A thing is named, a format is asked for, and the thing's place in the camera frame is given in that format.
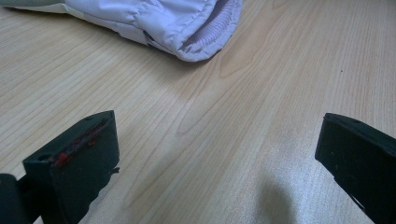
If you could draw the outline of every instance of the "white padded cloth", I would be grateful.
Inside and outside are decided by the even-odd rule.
[[[0,0],[3,6],[2,1],[7,7],[68,13],[188,62],[208,59],[221,50],[242,8],[242,0],[52,0],[57,3],[37,7]]]

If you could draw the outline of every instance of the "wooden table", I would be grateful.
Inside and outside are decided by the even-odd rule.
[[[372,223],[314,154],[326,112],[396,136],[395,71],[392,0],[246,0],[201,63],[1,8],[0,172],[115,110],[120,173],[81,223]]]

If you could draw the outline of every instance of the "wood grain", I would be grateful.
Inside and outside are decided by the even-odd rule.
[[[326,112],[396,136],[395,1],[246,0],[201,63],[70,16],[0,24],[1,173],[115,110],[120,173],[81,223],[372,223],[314,153]]]

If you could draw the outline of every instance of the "black object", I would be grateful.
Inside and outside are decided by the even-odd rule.
[[[374,223],[396,223],[396,139],[326,114],[315,158]]]
[[[23,161],[22,179],[0,174],[0,223],[78,223],[119,160],[113,111],[79,121]]]

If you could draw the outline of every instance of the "white fabric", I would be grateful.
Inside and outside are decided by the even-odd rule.
[[[242,0],[64,0],[57,5],[19,8],[69,13],[196,62],[224,47],[239,20]]]

